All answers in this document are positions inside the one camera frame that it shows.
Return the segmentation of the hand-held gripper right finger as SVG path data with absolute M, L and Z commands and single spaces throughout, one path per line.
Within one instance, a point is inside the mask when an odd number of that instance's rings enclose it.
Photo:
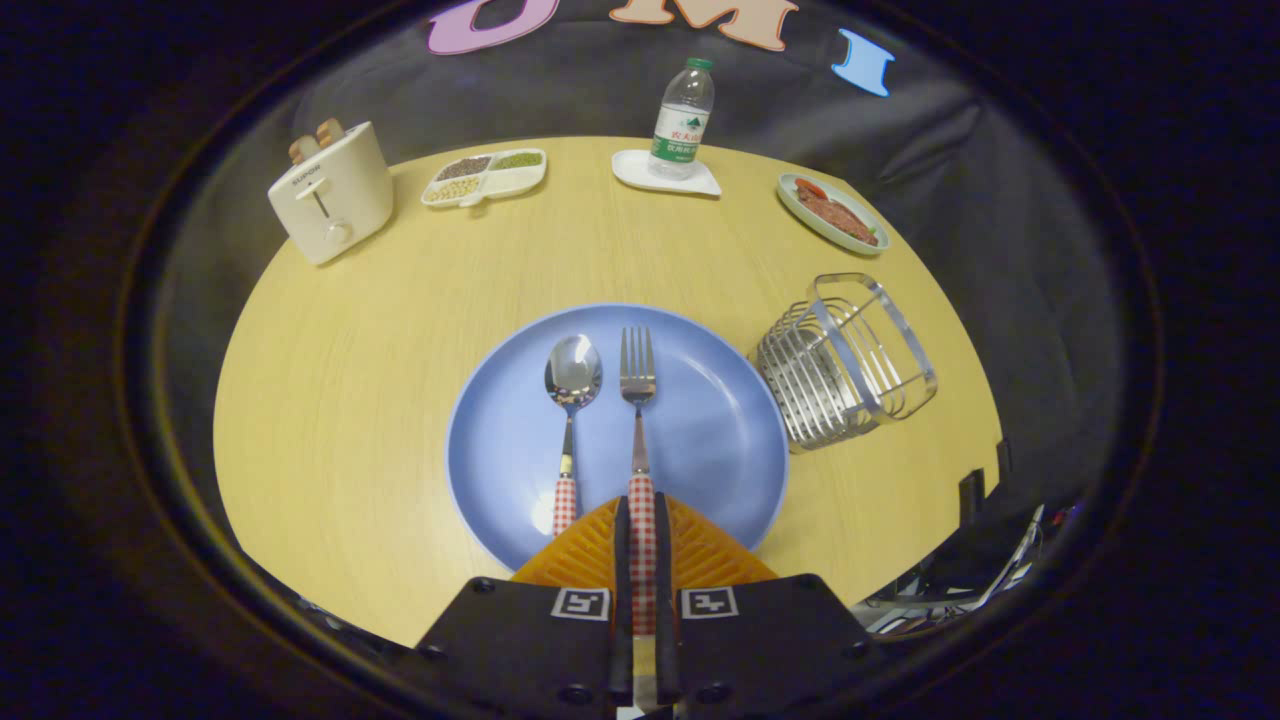
M 671 529 L 655 569 L 655 692 L 675 719 L 815 717 L 883 662 L 817 575 L 678 589 Z

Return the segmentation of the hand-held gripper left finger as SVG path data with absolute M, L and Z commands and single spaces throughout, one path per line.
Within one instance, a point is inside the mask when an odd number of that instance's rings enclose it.
M 416 646 L 428 687 L 480 719 L 613 719 L 632 680 L 625 498 L 579 519 L 526 579 L 463 584 Z

